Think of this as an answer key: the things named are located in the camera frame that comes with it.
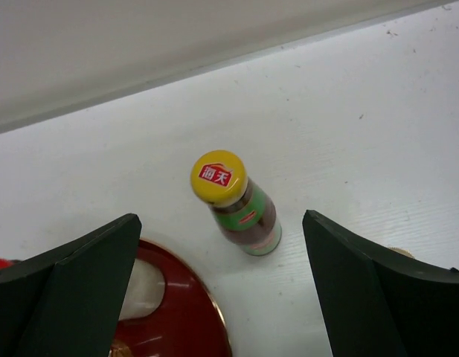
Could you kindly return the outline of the red sauce bottle green label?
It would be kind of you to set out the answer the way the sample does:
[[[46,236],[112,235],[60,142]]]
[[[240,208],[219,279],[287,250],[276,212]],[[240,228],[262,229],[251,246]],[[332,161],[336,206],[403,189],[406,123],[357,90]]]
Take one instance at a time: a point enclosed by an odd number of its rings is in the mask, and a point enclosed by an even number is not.
[[[205,153],[192,167],[190,185],[229,242],[256,257],[278,247],[282,227],[275,205],[239,156],[223,149]]]

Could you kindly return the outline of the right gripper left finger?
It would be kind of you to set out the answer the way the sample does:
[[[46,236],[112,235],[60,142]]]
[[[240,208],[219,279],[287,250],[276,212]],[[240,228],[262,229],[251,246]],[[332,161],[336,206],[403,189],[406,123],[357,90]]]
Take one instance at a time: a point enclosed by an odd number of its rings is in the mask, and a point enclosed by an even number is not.
[[[136,258],[133,213],[0,270],[0,356],[107,356]]]

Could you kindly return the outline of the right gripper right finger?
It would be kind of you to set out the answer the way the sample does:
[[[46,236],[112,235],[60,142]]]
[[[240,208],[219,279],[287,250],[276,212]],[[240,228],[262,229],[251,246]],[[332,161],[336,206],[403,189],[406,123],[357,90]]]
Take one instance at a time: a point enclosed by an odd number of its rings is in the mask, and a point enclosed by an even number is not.
[[[371,242],[315,210],[306,249],[334,356],[459,356],[459,270]]]

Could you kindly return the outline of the white bottle black cap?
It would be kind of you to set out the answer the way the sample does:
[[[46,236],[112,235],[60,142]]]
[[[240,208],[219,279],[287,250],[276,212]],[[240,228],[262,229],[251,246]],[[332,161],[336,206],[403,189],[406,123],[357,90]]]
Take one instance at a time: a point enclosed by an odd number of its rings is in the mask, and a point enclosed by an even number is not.
[[[144,318],[160,306],[165,292],[165,279],[160,269],[136,259],[121,307],[119,321]]]

